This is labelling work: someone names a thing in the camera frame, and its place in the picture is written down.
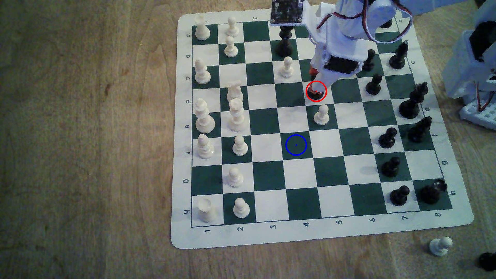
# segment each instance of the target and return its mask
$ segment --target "wooden table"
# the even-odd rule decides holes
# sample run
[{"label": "wooden table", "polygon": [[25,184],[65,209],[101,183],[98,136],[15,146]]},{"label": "wooden table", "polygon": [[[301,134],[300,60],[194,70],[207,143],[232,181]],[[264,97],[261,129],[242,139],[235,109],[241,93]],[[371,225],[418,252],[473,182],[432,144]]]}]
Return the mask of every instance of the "wooden table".
[{"label": "wooden table", "polygon": [[496,252],[496,136],[459,119],[440,76],[472,1],[415,19],[472,224],[201,250],[169,240],[177,21],[270,1],[112,2],[0,2],[0,278],[496,277],[474,265]]}]

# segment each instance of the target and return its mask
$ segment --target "white square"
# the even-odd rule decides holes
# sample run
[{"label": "white square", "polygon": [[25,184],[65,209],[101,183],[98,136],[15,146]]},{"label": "white square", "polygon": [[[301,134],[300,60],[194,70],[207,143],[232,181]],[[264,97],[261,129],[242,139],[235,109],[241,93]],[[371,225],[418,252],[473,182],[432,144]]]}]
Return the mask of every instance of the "white square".
[{"label": "white square", "polygon": [[318,187],[318,200],[322,217],[353,216],[350,186]]},{"label": "white square", "polygon": [[[391,195],[392,191],[400,188],[402,185],[407,186],[410,189],[410,193],[407,196],[406,203],[397,207],[391,202],[389,195]],[[388,213],[420,210],[417,195],[415,195],[415,189],[413,188],[413,182],[411,180],[382,182],[380,186],[382,187],[382,193],[384,194],[384,201],[386,202],[386,210]]]},{"label": "white square", "polygon": [[441,178],[441,168],[434,150],[405,152],[412,180]]},{"label": "white square", "polygon": [[251,135],[251,156],[253,162],[282,160],[280,134]]},{"label": "white square", "polygon": [[313,158],[284,160],[286,189],[317,187]]},{"label": "white square", "polygon": [[[215,207],[217,211],[217,218],[210,223],[203,222],[200,220],[198,215],[198,202],[201,199],[208,199],[212,206]],[[191,225],[193,227],[198,226],[214,226],[214,225],[222,225],[224,224],[224,197],[222,194],[214,194],[214,195],[202,195],[202,196],[193,196],[192,197],[193,208],[191,212]]]},{"label": "white square", "polygon": [[273,83],[249,85],[248,107],[251,110],[277,108],[276,88]]},{"label": "white square", "polygon": [[343,156],[341,137],[339,130],[310,131],[310,142],[314,152],[314,158]]},{"label": "white square", "polygon": [[246,63],[259,63],[272,61],[270,41],[245,42]]},{"label": "white square", "polygon": [[338,128],[367,127],[364,105],[362,102],[334,104]]},{"label": "white square", "polygon": [[306,107],[277,108],[281,133],[306,132],[309,130]]},{"label": "white square", "polygon": [[374,154],[344,156],[344,164],[350,185],[380,182]]},{"label": "white square", "polygon": [[193,167],[222,165],[221,138],[210,138],[210,142],[214,145],[214,154],[208,159],[203,159],[198,155],[198,139],[193,139]]},{"label": "white square", "polygon": [[256,221],[288,220],[288,199],[286,190],[255,192]]},{"label": "white square", "polygon": [[207,103],[210,112],[220,111],[220,89],[219,88],[206,88],[206,89],[193,89],[193,108],[198,98],[202,98]]}]

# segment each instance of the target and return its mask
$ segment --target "chess mat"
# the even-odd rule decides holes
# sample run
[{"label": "chess mat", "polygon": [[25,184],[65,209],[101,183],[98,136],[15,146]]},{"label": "chess mat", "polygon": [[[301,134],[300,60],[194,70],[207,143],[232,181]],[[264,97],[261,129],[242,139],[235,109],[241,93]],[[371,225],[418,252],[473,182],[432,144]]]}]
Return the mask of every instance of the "chess mat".
[{"label": "chess mat", "polygon": [[[473,221],[464,182],[431,87],[415,28],[403,37],[409,52],[403,69],[388,64],[402,40],[392,44],[370,42],[376,51],[374,68],[336,81],[327,96],[313,102],[305,95],[310,83],[314,45],[303,26],[292,31],[294,48],[290,78],[278,71],[284,57],[274,48],[279,27],[269,25],[270,9],[203,14],[210,30],[204,41],[195,38],[196,14],[178,23],[176,119],[172,190],[171,241],[178,248],[207,248],[284,242],[364,234],[389,233],[469,224]],[[224,54],[227,18],[238,20],[234,38],[238,55]],[[376,38],[396,37],[408,23],[397,13],[393,25],[379,29]],[[202,58],[210,72],[207,84],[194,79],[194,61]],[[378,95],[365,85],[383,76]],[[248,127],[239,133],[228,128],[230,119],[226,84],[239,79]],[[414,119],[398,112],[416,83],[428,82],[429,93]],[[207,133],[215,153],[202,159],[196,152],[193,103],[203,98],[215,120]],[[313,121],[320,105],[329,108],[329,122]],[[407,139],[408,130],[422,117],[431,116],[430,135],[422,143]],[[378,137],[387,128],[398,131],[392,148],[382,148]],[[244,136],[248,153],[237,156],[235,136]],[[401,159],[399,173],[389,178],[378,169],[391,157]],[[240,169],[242,186],[227,183],[231,167]],[[419,190],[444,179],[448,191],[438,203],[417,198]],[[411,192],[405,205],[389,200],[392,190],[406,185]],[[198,217],[197,203],[207,198],[218,217],[211,223]],[[234,200],[250,207],[246,218],[233,213]]]}]

